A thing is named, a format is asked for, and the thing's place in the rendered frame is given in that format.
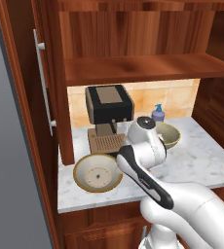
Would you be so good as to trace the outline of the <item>cream bowl with brown rim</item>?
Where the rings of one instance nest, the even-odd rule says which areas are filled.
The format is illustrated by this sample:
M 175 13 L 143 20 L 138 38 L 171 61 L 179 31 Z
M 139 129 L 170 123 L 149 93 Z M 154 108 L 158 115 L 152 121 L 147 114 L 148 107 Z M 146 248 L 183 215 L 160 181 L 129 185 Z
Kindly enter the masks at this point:
M 117 187 L 123 173 L 116 159 L 106 154 L 90 154 L 82 157 L 73 168 L 75 183 L 90 193 L 105 193 Z

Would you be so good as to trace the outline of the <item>olive green bowl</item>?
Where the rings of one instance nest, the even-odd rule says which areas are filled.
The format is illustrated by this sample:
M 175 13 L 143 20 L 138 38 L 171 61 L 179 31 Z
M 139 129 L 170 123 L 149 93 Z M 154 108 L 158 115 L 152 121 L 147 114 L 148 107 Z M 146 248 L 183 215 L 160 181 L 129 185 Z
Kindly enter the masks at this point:
M 156 123 L 156 130 L 167 149 L 174 147 L 180 140 L 179 130 L 171 124 Z

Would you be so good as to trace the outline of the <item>black and tan coffee machine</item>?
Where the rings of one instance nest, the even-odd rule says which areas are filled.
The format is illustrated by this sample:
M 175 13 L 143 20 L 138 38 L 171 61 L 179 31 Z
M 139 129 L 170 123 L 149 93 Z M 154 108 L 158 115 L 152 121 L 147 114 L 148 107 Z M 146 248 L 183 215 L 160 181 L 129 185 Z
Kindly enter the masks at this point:
M 117 123 L 133 120 L 133 100 L 122 85 L 86 87 L 85 97 L 89 121 L 95 125 L 88 129 L 91 153 L 115 157 L 126 140 Z

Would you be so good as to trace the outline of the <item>purple soap dispenser bottle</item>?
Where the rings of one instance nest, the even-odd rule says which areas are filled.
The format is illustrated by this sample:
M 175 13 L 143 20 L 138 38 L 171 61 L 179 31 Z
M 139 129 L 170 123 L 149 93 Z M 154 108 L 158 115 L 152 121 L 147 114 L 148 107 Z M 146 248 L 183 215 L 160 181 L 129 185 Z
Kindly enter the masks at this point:
M 162 110 L 162 105 L 156 104 L 155 107 L 156 109 L 152 112 L 151 118 L 155 122 L 163 122 L 165 119 L 165 112 Z

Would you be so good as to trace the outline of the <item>wooden base cabinet front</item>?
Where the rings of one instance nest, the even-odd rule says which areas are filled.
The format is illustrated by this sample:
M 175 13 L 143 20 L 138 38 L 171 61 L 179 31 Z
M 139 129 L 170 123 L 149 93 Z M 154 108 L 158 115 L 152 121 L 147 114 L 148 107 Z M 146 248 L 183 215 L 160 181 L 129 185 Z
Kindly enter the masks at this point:
M 137 249 L 142 228 L 150 230 L 139 202 L 61 214 L 66 249 Z

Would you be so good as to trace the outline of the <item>wooden wall cupboard with shelf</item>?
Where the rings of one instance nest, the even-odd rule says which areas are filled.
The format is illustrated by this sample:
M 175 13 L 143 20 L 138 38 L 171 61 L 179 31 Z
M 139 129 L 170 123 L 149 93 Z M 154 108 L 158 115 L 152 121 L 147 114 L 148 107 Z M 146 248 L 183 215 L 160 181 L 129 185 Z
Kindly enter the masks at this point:
M 195 0 L 56 0 L 64 78 L 74 86 L 224 77 L 196 53 L 210 13 Z

